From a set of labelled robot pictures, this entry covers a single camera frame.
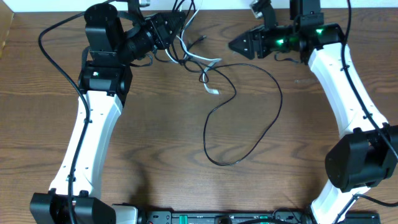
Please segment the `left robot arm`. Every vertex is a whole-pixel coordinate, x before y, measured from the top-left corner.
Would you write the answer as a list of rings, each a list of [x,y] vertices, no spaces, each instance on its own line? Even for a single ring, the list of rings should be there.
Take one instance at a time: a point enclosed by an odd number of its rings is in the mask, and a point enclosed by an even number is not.
[[[101,177],[113,129],[124,108],[136,61],[169,48],[183,29],[186,14],[172,10],[144,16],[147,1],[129,1],[119,11],[112,1],[89,7],[89,45],[72,86],[78,113],[72,136],[47,193],[35,193],[30,212],[37,223],[145,223],[145,211],[101,201]]]

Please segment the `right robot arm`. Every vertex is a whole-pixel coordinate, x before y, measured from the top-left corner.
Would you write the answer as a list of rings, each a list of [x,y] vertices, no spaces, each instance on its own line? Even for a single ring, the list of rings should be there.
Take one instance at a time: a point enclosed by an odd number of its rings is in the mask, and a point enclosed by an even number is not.
[[[325,23],[319,1],[291,1],[290,26],[278,25],[268,0],[255,0],[250,7],[263,24],[239,35],[229,48],[248,59],[298,52],[320,82],[338,126],[340,139],[325,158],[327,183],[302,223],[361,223],[348,210],[393,175],[397,127],[369,97],[350,55],[349,32]]]

